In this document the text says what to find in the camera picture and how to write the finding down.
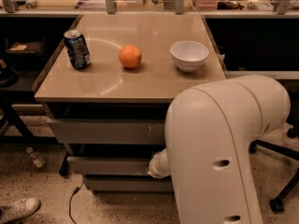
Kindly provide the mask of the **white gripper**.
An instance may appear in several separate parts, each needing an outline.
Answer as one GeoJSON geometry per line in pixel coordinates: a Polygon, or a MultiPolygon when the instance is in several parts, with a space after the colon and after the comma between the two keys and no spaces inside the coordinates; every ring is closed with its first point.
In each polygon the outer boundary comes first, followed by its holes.
{"type": "Polygon", "coordinates": [[[165,178],[171,175],[166,151],[154,154],[149,162],[148,174],[154,178],[165,178]]]}

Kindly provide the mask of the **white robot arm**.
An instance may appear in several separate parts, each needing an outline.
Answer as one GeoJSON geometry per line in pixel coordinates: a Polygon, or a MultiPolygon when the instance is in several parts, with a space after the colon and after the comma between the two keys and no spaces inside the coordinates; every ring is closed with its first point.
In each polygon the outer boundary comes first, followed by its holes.
{"type": "Polygon", "coordinates": [[[171,177],[180,224],[263,224],[249,145],[281,126],[290,109],[285,88],[265,76],[200,84],[174,99],[166,148],[149,174],[171,177]]]}

